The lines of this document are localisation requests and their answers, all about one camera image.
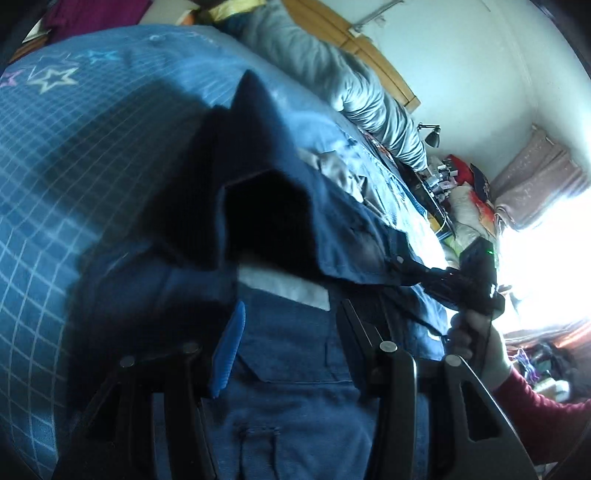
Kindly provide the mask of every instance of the human hand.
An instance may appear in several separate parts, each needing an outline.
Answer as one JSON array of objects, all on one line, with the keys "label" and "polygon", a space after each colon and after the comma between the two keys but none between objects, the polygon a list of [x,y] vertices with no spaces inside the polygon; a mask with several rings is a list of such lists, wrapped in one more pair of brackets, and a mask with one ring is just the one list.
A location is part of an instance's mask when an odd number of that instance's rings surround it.
[{"label": "human hand", "polygon": [[491,325],[490,318],[472,310],[454,315],[451,323],[452,328],[447,333],[449,342],[446,351],[448,354],[461,356],[466,362],[474,357],[475,348],[466,326],[470,326],[484,339],[483,342],[478,342],[481,345],[486,344],[486,337],[489,336],[480,381],[490,392],[499,388],[509,378],[512,369],[502,334]]}]

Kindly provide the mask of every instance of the red sleeve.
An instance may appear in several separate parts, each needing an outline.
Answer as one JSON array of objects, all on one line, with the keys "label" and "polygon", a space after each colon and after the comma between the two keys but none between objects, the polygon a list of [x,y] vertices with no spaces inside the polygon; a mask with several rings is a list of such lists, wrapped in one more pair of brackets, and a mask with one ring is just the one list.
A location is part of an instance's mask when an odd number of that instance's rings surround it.
[{"label": "red sleeve", "polygon": [[493,396],[535,465],[562,460],[591,417],[591,400],[563,405],[545,398],[515,369]]}]

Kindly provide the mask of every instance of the metal bolt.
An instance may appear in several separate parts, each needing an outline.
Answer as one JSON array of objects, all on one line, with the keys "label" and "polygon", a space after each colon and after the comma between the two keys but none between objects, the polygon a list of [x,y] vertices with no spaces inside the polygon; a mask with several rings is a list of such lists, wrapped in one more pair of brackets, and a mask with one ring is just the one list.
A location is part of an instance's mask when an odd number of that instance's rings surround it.
[{"label": "metal bolt", "polygon": [[183,353],[187,355],[195,353],[197,350],[199,350],[199,344],[197,342],[187,342],[183,345]]},{"label": "metal bolt", "polygon": [[379,344],[379,349],[382,352],[394,353],[396,350],[398,350],[398,345],[396,345],[396,343],[394,342],[390,342],[387,340]]},{"label": "metal bolt", "polygon": [[134,366],[134,364],[135,364],[135,358],[132,355],[125,356],[119,361],[119,365],[122,368],[129,368],[129,367]]},{"label": "metal bolt", "polygon": [[462,359],[457,355],[448,355],[445,361],[450,367],[459,367],[462,364]]}]

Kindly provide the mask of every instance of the curtain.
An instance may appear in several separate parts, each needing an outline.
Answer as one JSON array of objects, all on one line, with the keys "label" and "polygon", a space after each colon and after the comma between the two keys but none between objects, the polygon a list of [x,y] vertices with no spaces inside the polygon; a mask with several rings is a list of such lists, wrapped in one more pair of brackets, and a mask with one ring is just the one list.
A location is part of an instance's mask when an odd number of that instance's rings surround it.
[{"label": "curtain", "polygon": [[557,200],[588,187],[586,173],[572,162],[569,151],[536,129],[530,143],[491,183],[491,199],[500,220],[519,231],[539,222]]}]

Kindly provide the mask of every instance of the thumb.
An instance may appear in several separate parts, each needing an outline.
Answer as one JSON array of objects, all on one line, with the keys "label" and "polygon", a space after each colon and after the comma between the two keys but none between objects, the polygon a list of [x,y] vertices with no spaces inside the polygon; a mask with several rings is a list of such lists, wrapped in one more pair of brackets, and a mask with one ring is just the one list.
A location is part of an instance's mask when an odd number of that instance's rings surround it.
[{"label": "thumb", "polygon": [[474,312],[473,310],[468,310],[465,313],[465,321],[466,323],[472,327],[478,334],[482,336],[486,336],[491,327],[491,318],[487,317],[481,313]]}]

